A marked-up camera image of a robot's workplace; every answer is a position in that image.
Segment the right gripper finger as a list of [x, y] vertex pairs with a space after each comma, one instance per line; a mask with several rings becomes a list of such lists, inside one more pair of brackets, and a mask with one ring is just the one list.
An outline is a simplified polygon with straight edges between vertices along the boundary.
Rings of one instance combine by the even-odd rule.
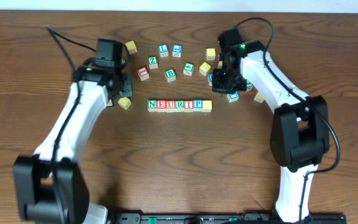
[[212, 90], [217, 93], [225, 93], [225, 74], [223, 72], [223, 69], [221, 68], [215, 68], [213, 70], [213, 76], [212, 76]]
[[229, 84], [228, 92], [234, 93], [237, 91], [247, 91], [247, 80], [243, 79], [240, 81], [235, 81]]

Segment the red I block sideways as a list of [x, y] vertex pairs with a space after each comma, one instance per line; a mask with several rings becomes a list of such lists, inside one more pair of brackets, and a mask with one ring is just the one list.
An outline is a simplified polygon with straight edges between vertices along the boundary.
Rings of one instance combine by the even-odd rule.
[[147, 67], [141, 67], [137, 69], [137, 74], [141, 81], [147, 80], [150, 78], [149, 71], [147, 70]]

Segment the green N block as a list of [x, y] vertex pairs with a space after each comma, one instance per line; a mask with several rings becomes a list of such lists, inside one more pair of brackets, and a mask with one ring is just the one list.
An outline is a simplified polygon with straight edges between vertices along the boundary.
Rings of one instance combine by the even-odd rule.
[[157, 100], [148, 100], [147, 109], [149, 112], [157, 111]]

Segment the blue P block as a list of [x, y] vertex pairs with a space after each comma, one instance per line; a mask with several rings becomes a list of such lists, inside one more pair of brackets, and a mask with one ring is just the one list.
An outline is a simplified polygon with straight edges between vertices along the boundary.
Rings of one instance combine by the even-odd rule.
[[203, 110], [203, 100], [195, 99], [193, 100], [193, 111], [202, 111]]

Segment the red E block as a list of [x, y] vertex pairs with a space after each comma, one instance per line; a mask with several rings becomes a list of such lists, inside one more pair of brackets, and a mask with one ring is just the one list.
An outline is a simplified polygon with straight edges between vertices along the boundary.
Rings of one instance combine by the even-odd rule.
[[165, 100], [157, 100], [157, 112], [166, 112], [167, 106]]

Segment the red I block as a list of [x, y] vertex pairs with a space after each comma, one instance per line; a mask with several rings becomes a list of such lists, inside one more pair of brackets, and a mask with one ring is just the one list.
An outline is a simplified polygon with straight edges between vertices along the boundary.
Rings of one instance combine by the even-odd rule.
[[185, 100], [185, 109], [186, 113], [194, 112], [194, 103], [193, 100]]

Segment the red U block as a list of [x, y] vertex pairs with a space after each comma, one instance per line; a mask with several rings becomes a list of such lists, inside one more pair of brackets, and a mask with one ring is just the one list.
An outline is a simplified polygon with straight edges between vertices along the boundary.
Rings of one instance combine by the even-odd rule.
[[174, 113], [176, 111], [176, 102], [175, 100], [166, 101], [166, 111], [167, 113]]

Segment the green R block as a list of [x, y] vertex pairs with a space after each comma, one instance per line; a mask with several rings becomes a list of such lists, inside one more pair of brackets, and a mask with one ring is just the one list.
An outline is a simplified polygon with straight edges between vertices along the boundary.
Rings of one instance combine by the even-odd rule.
[[185, 101], [184, 100], [176, 100], [175, 101], [175, 111], [176, 112], [184, 112], [185, 110]]

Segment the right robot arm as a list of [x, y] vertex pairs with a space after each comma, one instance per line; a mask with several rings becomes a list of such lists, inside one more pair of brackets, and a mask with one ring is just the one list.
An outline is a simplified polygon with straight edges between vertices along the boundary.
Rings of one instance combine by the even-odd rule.
[[309, 215], [314, 173], [329, 149], [329, 131], [323, 121], [327, 104], [322, 97], [310, 97], [297, 88], [258, 40], [220, 40], [219, 45], [223, 65], [213, 72], [213, 91], [235, 93], [251, 83], [262, 95], [273, 113], [270, 149], [281, 169], [275, 211], [283, 222], [304, 220]]

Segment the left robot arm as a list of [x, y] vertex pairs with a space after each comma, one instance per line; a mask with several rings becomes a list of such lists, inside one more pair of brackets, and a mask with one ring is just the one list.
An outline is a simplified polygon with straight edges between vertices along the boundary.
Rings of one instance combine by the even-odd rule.
[[108, 209], [90, 202], [80, 171], [88, 138], [103, 110], [132, 96], [129, 72], [81, 65], [67, 102], [32, 156], [13, 167], [20, 218], [36, 223], [107, 223]]

